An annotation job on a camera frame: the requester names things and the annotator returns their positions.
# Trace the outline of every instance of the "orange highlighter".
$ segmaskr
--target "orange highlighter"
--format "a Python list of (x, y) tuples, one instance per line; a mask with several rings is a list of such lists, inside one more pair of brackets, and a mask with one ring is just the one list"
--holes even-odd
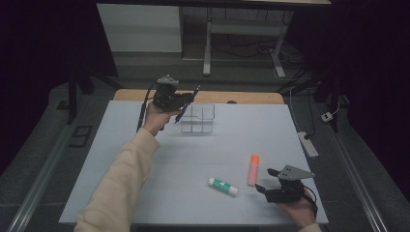
[(254, 186), (257, 179), (257, 168), (259, 166), (259, 156), (252, 155), (250, 157), (249, 175), (248, 175), (248, 185)]

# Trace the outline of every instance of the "cable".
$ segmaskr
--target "cable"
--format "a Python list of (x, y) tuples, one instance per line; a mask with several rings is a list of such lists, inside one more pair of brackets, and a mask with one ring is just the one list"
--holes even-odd
[(313, 133), (307, 134), (307, 137), (312, 137), (316, 134), (316, 126), (314, 125), (314, 120), (313, 120), (313, 112), (311, 110), (311, 102), (310, 102), (310, 92), (309, 92), (309, 88), (307, 88), (307, 100), (308, 100), (308, 108), (310, 110), (310, 119), (311, 119), (311, 123), (313, 124)]
[(314, 196), (314, 202), (316, 202), (316, 194), (314, 193), (314, 191), (311, 189), (311, 188), (309, 188), (309, 187), (307, 187), (307, 186), (304, 186), (306, 189), (308, 189), (312, 194), (313, 194), (313, 196)]
[(276, 72), (274, 72), (275, 77), (276, 77), (278, 80), (289, 80), (286, 84), (284, 84), (284, 85), (282, 85), (280, 88), (278, 88), (278, 89), (277, 89), (277, 92), (280, 93), (280, 91), (281, 91), (282, 89), (284, 89), (284, 88), (286, 88), (286, 87), (292, 85), (293, 82), (295, 82), (297, 79), (301, 78), (302, 75), (304, 75), (307, 71), (308, 71), (308, 67), (307, 67), (307, 66), (300, 67), (300, 68), (298, 69), (298, 71), (296, 72), (296, 74), (294, 74), (292, 78), (288, 78), (288, 79), (278, 78), (278, 74), (277, 74)]
[(145, 95), (144, 103), (141, 105), (141, 112), (139, 113), (138, 126), (136, 126), (136, 131), (138, 131), (142, 127), (142, 122), (144, 121), (144, 116), (145, 116), (145, 108), (147, 107), (148, 96), (150, 95), (150, 92), (151, 92), (152, 88), (154, 88), (154, 86), (157, 85), (157, 84), (158, 84), (158, 82), (156, 81), (147, 90), (147, 94)]
[[(290, 90), (289, 90), (289, 105), (290, 105), (290, 109), (291, 109), (291, 114), (292, 114), (293, 123), (295, 124), (295, 126), (297, 127), (297, 129), (298, 129), (299, 132), (300, 132), (300, 131), (302, 131), (302, 130), (301, 130), (300, 126), (298, 125), (298, 122), (296, 121), (296, 116), (295, 116), (295, 113), (294, 113), (294, 110), (293, 110), (293, 104), (292, 104), (292, 89), (293, 89), (293, 88), (295, 88), (295, 87), (292, 87), (292, 88), (290, 88)], [(309, 111), (310, 111), (310, 119), (311, 119), (311, 122), (312, 122), (312, 125), (313, 125), (313, 133), (307, 134), (307, 135), (306, 135), (306, 139), (308, 139), (308, 138), (310, 138), (310, 137), (312, 137), (312, 136), (314, 136), (314, 135), (316, 134), (316, 126), (315, 126), (315, 123), (314, 123), (314, 120), (313, 120), (313, 110), (312, 110), (312, 108), (311, 108), (310, 92), (309, 92), (309, 90), (310, 90), (310, 89), (307, 89), (307, 97), (308, 97), (307, 100), (308, 100), (308, 106), (309, 106)]]
[[(228, 13), (228, 11), (227, 11), (226, 8), (224, 9), (224, 13), (225, 13), (225, 19), (228, 19), (229, 13)], [(260, 13), (260, 10), (257, 12), (256, 19), (258, 19), (259, 13)], [(267, 10), (267, 11), (266, 11), (266, 14), (265, 14), (265, 19), (264, 19), (264, 21), (267, 21), (267, 19), (268, 19), (268, 14), (269, 14), (269, 11)], [(272, 53), (272, 52), (274, 51), (274, 49), (275, 49), (275, 46), (274, 46), (274, 45), (261, 45), (261, 44), (263, 44), (263, 43), (270, 43), (270, 42), (276, 42), (276, 41), (277, 41), (277, 40), (268, 40), (268, 41), (263, 41), (263, 42), (262, 42), (263, 36), (261, 36), (261, 37), (259, 37), (259, 41), (258, 41), (258, 42), (254, 42), (254, 43), (242, 43), (242, 44), (233, 44), (233, 42), (231, 42), (231, 38), (230, 38), (230, 35), (229, 35), (229, 34), (226, 34), (226, 38), (228, 39), (228, 43), (229, 43), (229, 45), (230, 45), (231, 47), (248, 46), (248, 45), (257, 44), (256, 49), (257, 49), (258, 53), (261, 53), (261, 54), (270, 54), (270, 53)], [(236, 54), (236, 53), (229, 52), (229, 51), (225, 51), (225, 50), (221, 50), (221, 49), (217, 49), (217, 48), (216, 48), (216, 50), (222, 51), (222, 52), (226, 52), (226, 53), (229, 53), (229, 54), (231, 54), (231, 55), (240, 56), (240, 57), (249, 57), (249, 56), (238, 55), (238, 54)]]
[(304, 199), (311, 204), (311, 206), (313, 207), (314, 218), (316, 218), (317, 209), (318, 209), (316, 205), (316, 194), (309, 187), (307, 186), (304, 186), (304, 187), (307, 188), (311, 193), (313, 193), (314, 201), (311, 199), (311, 197), (308, 197), (306, 194), (302, 194), (302, 197), (304, 197)]
[(308, 69), (305, 66), (303, 66), (300, 69), (298, 69), (298, 72), (296, 72), (296, 74), (293, 77), (291, 77), (291, 78), (280, 78), (278, 76), (277, 70), (274, 69), (274, 75), (275, 75), (275, 78), (277, 80), (280, 80), (280, 81), (287, 81), (288, 80), (288, 81), (290, 81), (290, 83), (288, 83), (288, 84), (292, 84), (295, 80), (298, 80), (298, 79), (299, 80), (310, 80), (310, 78), (301, 78), (302, 75), (304, 75), (307, 71), (308, 71)]
[(234, 52), (230, 52), (230, 51), (227, 51), (227, 50), (219, 49), (219, 48), (217, 48), (216, 46), (214, 46), (212, 43), (211, 43), (211, 47), (213, 47), (216, 51), (224, 52), (224, 53), (231, 54), (231, 55), (234, 55), (234, 56), (239, 56), (239, 57), (249, 58), (249, 57), (254, 57), (254, 56), (259, 55), (259, 52), (256, 52), (255, 54), (251, 54), (251, 55), (240, 55), (240, 54), (236, 54), (236, 53), (234, 53)]
[(290, 109), (292, 111), (292, 118), (293, 118), (293, 123), (295, 124), (295, 126), (298, 128), (299, 131), (302, 131), (301, 128), (299, 128), (298, 123), (296, 122), (296, 117), (295, 114), (293, 112), (293, 105), (292, 105), (292, 89), (295, 87), (290, 88), (290, 94), (289, 94), (289, 105), (290, 105)]
[(337, 101), (337, 110), (335, 112), (331, 113), (331, 115), (336, 114), (339, 109), (340, 109), (340, 101)]
[(293, 53), (288, 54), (286, 56), (284, 56), (283, 53), (281, 52), (279, 54), (279, 59), (280, 59), (281, 63), (283, 63), (286, 66), (302, 66), (302, 65), (304, 65), (306, 63), (305, 61), (291, 61), (290, 60), (292, 58), (292, 56), (294, 56), (295, 54), (302, 54), (302, 52), (296, 51), (296, 52), (293, 52)]

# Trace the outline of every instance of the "white tabletop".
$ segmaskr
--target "white tabletop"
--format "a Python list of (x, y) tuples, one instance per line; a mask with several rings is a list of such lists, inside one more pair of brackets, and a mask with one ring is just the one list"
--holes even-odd
[[(60, 218), (75, 223), (117, 151), (136, 129), (142, 102), (111, 101), (88, 157)], [(267, 168), (286, 164), (309, 171), (288, 106), (285, 104), (215, 104), (213, 132), (181, 133), (171, 123), (160, 131), (160, 149), (143, 187), (132, 223), (157, 225), (279, 225), (292, 223), (276, 204), (247, 185), (252, 154), (260, 156), (257, 183), (277, 189), (278, 179)], [(208, 186), (211, 177), (237, 188), (231, 196)], [(317, 222), (328, 219), (313, 179), (303, 183), (315, 191)]]

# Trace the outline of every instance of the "pen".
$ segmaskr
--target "pen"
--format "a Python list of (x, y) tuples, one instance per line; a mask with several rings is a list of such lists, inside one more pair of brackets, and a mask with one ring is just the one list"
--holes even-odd
[[(196, 94), (199, 92), (199, 88), (201, 86), (198, 85), (198, 87), (196, 87), (196, 89), (193, 91), (192, 93), (192, 102), (195, 99)], [(184, 108), (182, 108), (182, 111), (180, 114), (177, 115), (177, 117), (175, 118), (175, 123), (178, 123), (180, 121), (180, 119), (182, 118), (182, 116), (184, 115), (185, 111), (187, 110), (188, 105), (186, 105)]]

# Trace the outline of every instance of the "clear plastic container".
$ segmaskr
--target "clear plastic container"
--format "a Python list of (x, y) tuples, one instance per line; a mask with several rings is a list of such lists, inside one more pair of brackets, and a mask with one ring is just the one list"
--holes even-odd
[(181, 132), (211, 133), (214, 128), (215, 106), (211, 103), (192, 103), (181, 118)]

